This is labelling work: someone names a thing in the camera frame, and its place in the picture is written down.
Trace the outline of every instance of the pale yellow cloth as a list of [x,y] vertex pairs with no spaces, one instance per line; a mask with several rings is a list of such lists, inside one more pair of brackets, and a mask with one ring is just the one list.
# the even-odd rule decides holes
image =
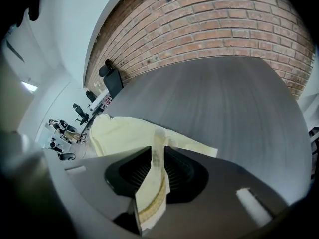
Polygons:
[[[90,129],[90,139],[98,156],[106,156],[146,146],[153,146],[154,132],[162,128],[142,119],[114,117],[108,114],[97,116]],[[216,157],[217,149],[208,147],[174,131],[164,129],[166,137],[174,146]]]

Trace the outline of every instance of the yellow fabric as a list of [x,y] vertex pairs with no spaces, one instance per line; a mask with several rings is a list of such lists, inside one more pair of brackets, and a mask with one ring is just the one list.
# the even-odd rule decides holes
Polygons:
[[[136,148],[153,146],[154,133],[160,126],[132,117],[97,116],[90,129],[90,139],[98,156],[112,155]],[[174,147],[216,157],[217,149],[208,147],[174,131],[164,129]]]

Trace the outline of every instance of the brick wall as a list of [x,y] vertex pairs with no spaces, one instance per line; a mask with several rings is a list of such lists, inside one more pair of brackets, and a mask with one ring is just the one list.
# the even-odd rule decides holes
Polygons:
[[287,0],[121,0],[93,47],[85,84],[97,93],[106,59],[132,77],[213,56],[263,58],[296,98],[309,78],[314,45]]

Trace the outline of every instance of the person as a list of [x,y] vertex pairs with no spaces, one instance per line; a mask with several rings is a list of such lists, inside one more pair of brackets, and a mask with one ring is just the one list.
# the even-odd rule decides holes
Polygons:
[[53,126],[55,130],[57,130],[60,134],[64,135],[69,140],[79,141],[81,139],[81,135],[79,133],[71,133],[67,130],[69,124],[61,119],[49,119],[49,125]]
[[51,139],[51,143],[50,143],[50,148],[53,149],[53,150],[55,150],[55,151],[58,151],[58,152],[63,153],[63,152],[62,152],[62,149],[58,148],[58,146],[59,146],[59,145],[56,144],[55,139],[52,138],[52,139]]

